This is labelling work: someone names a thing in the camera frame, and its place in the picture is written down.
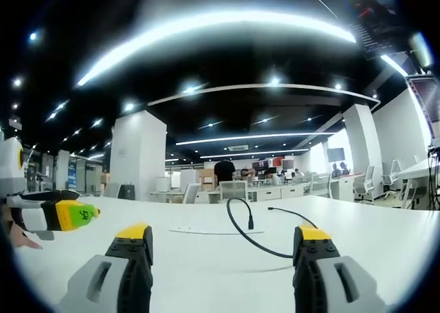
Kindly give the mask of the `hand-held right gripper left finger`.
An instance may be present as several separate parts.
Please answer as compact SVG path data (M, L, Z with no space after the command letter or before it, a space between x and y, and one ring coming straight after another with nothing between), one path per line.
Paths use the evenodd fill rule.
M153 287L153 233L146 223L118 232L69 279L61 312L149 312Z

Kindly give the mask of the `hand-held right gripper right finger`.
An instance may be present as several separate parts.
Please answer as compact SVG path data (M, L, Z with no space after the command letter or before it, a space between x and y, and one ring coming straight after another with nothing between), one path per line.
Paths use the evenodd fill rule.
M323 230L295 228L293 247L296 312L386 312L376 280L338 252Z

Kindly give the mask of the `person's left hand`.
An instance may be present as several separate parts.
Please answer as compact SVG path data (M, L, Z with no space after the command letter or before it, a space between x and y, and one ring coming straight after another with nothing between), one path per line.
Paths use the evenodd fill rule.
M10 208L6 205L1 206L1 225L14 248L28 247L37 250L43 249L38 243L28 238L23 229L14 222Z

